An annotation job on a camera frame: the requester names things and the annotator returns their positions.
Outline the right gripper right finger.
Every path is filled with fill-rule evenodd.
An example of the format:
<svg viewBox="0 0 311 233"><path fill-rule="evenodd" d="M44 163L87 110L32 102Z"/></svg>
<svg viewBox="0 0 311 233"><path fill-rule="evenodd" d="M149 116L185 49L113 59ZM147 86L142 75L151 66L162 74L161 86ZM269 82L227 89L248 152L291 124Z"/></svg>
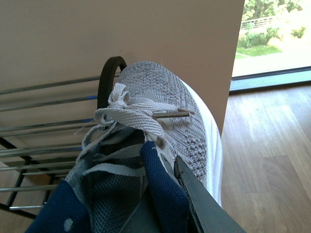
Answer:
<svg viewBox="0 0 311 233"><path fill-rule="evenodd" d="M216 202L180 156L174 175L190 201L189 233L243 233L245 230Z"/></svg>

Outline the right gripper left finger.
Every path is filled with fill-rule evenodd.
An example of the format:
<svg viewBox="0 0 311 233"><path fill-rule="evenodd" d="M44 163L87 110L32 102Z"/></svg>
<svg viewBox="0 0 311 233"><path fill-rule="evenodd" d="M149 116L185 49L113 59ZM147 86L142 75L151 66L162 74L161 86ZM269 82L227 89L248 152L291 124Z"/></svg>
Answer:
<svg viewBox="0 0 311 233"><path fill-rule="evenodd" d="M161 233L161 226L151 194L144 194L141 202L127 219L120 233Z"/></svg>

